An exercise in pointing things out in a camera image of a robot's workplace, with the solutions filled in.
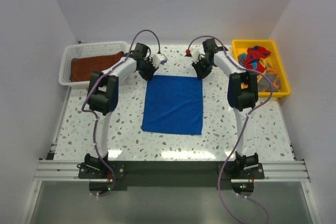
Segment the blue towel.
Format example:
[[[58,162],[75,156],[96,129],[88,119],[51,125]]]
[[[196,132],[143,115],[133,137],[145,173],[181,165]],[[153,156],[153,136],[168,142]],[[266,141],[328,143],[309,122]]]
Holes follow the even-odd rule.
[[[142,130],[201,135],[203,84],[196,77],[155,75],[148,81]]]

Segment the brown towel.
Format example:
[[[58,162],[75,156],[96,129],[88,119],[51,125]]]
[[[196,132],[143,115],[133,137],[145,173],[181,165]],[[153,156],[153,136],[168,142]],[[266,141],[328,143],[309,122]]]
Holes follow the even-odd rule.
[[[114,55],[94,56],[87,58],[76,58],[71,61],[71,82],[89,81],[94,71],[101,72],[115,65],[124,52],[120,51]]]

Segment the orange cloth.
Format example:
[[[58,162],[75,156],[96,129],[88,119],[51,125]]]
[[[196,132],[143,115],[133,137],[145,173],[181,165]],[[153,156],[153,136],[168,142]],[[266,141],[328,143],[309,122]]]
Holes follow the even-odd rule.
[[[260,59],[260,64],[264,67],[264,73],[277,73],[276,69],[270,64],[268,59]]]

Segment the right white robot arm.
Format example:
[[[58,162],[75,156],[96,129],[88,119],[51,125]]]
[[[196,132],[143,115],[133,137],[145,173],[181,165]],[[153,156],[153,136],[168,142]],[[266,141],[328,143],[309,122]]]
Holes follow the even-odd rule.
[[[231,178],[246,178],[259,165],[254,145],[253,123],[249,122],[250,111],[258,101],[257,74],[237,65],[224,46],[218,46],[214,38],[203,42],[203,51],[186,49],[192,58],[192,67],[199,80],[207,77],[213,67],[218,67],[228,77],[227,100],[236,119],[238,140],[233,149],[235,159],[227,161],[223,172]]]

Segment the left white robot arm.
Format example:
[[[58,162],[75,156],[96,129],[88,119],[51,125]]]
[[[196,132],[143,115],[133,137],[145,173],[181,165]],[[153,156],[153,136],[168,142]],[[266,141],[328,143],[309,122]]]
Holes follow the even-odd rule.
[[[120,82],[135,72],[150,81],[159,66],[167,62],[167,57],[160,51],[153,55],[150,52],[147,45],[137,43],[135,49],[123,54],[116,64],[91,74],[82,112],[95,116],[93,150],[85,155],[84,164],[97,178],[113,173],[108,165],[108,130],[112,112],[118,105]]]

